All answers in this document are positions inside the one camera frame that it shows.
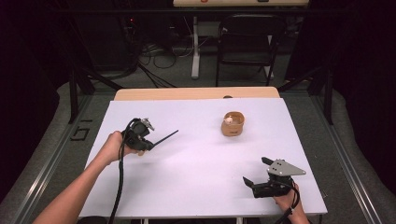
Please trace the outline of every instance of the small wooden bowl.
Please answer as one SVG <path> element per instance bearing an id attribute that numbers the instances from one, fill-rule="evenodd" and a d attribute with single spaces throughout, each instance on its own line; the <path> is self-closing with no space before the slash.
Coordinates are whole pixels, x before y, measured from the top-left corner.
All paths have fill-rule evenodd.
<path id="1" fill-rule="evenodd" d="M 242 133 L 244 123 L 245 117 L 241 112 L 228 112 L 221 123 L 221 131 L 225 136 L 237 136 Z"/>

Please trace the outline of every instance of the black curtain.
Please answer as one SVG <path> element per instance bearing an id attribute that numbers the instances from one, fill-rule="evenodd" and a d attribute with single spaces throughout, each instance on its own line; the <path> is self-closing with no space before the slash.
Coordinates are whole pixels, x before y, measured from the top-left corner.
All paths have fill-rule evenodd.
<path id="1" fill-rule="evenodd" d="M 67 82 L 63 59 L 34 1 L 0 3 L 2 142 L 0 200 L 30 160 L 59 104 L 57 89 Z"/>
<path id="2" fill-rule="evenodd" d="M 349 6 L 352 1 L 312 0 L 311 8 L 329 9 Z M 392 3 L 356 1 L 351 17 L 307 17 L 304 20 L 286 78 L 301 76 L 323 65 L 337 50 L 333 87 L 346 99 L 346 109 L 355 139 L 365 158 L 382 182 L 396 193 L 392 158 L 396 149 L 396 32 Z"/>

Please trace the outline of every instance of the black cord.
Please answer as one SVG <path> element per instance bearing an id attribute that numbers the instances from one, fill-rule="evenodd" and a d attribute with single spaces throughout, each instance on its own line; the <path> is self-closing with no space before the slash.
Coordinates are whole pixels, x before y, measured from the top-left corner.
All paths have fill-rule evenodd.
<path id="1" fill-rule="evenodd" d="M 151 82 L 154 84 L 154 86 L 156 88 L 159 87 L 164 87 L 164 88 L 169 88 L 169 87 L 173 87 L 176 88 L 177 86 L 171 84 L 170 82 L 166 81 L 165 79 L 158 77 L 156 75 L 154 75 L 153 73 L 151 73 L 145 66 L 143 66 L 142 64 L 139 64 L 138 67 L 140 69 L 143 70 L 143 72 L 146 73 L 146 75 L 148 76 L 148 78 L 151 80 Z"/>
<path id="2" fill-rule="evenodd" d="M 294 186 L 290 186 L 290 185 L 288 185 L 288 184 L 284 184 L 284 183 L 277 182 L 277 181 L 274 181 L 274 182 L 277 183 L 277 184 L 279 184 L 279 185 L 284 185 L 284 186 L 286 186 L 286 187 L 291 188 L 291 189 L 294 190 L 294 198 L 293 198 L 293 202 L 291 203 L 290 208 L 289 208 L 288 210 L 286 210 L 285 213 L 283 214 L 283 216 L 282 216 L 280 219 L 278 219 L 278 220 L 276 221 L 276 224 L 280 224 L 280 223 L 282 223 L 283 220 L 285 220 L 290 214 L 292 214 L 294 208 L 297 207 L 298 203 L 300 202 L 300 192 L 299 192 L 299 191 L 297 190 L 297 188 L 295 188 Z"/>
<path id="3" fill-rule="evenodd" d="M 116 212 L 117 212 L 117 209 L 118 209 L 119 203 L 120 203 L 120 198 L 121 198 L 121 194 L 122 194 L 122 186 L 123 186 L 123 155 L 124 155 L 124 151 L 125 151 L 125 136 L 129 130 L 132 122 L 134 122 L 134 119 L 128 123 L 128 125 L 126 126 L 125 131 L 123 133 L 123 136 L 122 136 L 122 142 L 121 142 L 121 146 L 119 149 L 119 170 L 120 170 L 119 189 L 117 191 L 116 201 L 114 202 L 113 211 L 111 212 L 111 216 L 110 216 L 110 220 L 108 221 L 108 224 L 112 224 L 114 222 L 114 217 L 116 215 Z"/>
<path id="4" fill-rule="evenodd" d="M 114 75 L 114 76 L 102 75 L 102 76 L 107 78 L 108 80 L 115 80 L 115 79 L 119 79 L 119 78 L 122 78 L 122 77 L 128 77 L 129 75 L 131 75 L 134 72 L 133 70 L 134 69 L 132 69 L 132 68 L 128 68 L 128 69 L 126 69 L 125 71 L 123 71 L 119 75 Z"/>
<path id="5" fill-rule="evenodd" d="M 143 65 L 149 65 L 149 62 L 151 62 L 151 56 L 148 56 L 148 62 L 143 63 L 140 59 L 139 59 L 139 63 L 143 64 Z"/>
<path id="6" fill-rule="evenodd" d="M 190 52 L 188 52 L 187 54 L 186 54 L 186 52 L 187 52 L 187 50 L 189 49 L 189 47 L 191 46 L 191 44 L 189 43 L 189 39 L 187 39 L 187 41 L 186 41 L 186 46 L 184 47 L 184 49 L 183 49 L 183 51 L 181 52 L 181 53 L 179 53 L 179 54 L 176 54 L 175 53 L 175 49 L 174 49 L 174 53 L 175 53 L 175 55 L 177 56 L 177 57 L 186 57 L 186 56 L 189 56 L 191 53 L 193 53 L 193 46 L 191 47 L 191 49 L 190 49 Z"/>
<path id="7" fill-rule="evenodd" d="M 176 64 L 177 56 L 176 56 L 176 54 L 175 54 L 174 52 L 172 52 L 173 62 L 172 62 L 170 65 L 166 66 L 166 67 L 160 67 L 160 66 L 156 63 L 156 58 L 157 58 L 158 56 L 154 56 L 154 60 L 153 60 L 153 64 L 154 64 L 154 66 L 156 66 L 157 68 L 162 68 L 162 69 L 170 68 L 170 67 L 172 67 L 173 65 Z"/>

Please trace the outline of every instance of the table leg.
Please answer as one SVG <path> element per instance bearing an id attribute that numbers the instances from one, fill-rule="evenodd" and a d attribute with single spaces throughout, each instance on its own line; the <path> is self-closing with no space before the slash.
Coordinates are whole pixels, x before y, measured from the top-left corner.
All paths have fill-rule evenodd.
<path id="1" fill-rule="evenodd" d="M 194 17 L 193 21 L 193 34 L 192 38 L 194 41 L 194 55 L 192 60 L 192 70 L 191 70 L 191 78 L 197 79 L 199 77 L 199 46 L 198 46 L 198 20 L 197 17 Z"/>
<path id="2" fill-rule="evenodd" d="M 244 219 L 242 217 L 237 217 L 236 224 L 244 224 Z"/>

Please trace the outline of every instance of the wrist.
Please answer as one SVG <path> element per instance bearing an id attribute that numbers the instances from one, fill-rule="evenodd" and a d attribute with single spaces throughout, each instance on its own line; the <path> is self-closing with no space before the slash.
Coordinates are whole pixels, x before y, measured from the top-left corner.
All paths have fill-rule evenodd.
<path id="1" fill-rule="evenodd" d="M 309 224 L 304 211 L 294 210 L 293 213 L 288 216 L 288 219 L 292 224 Z"/>

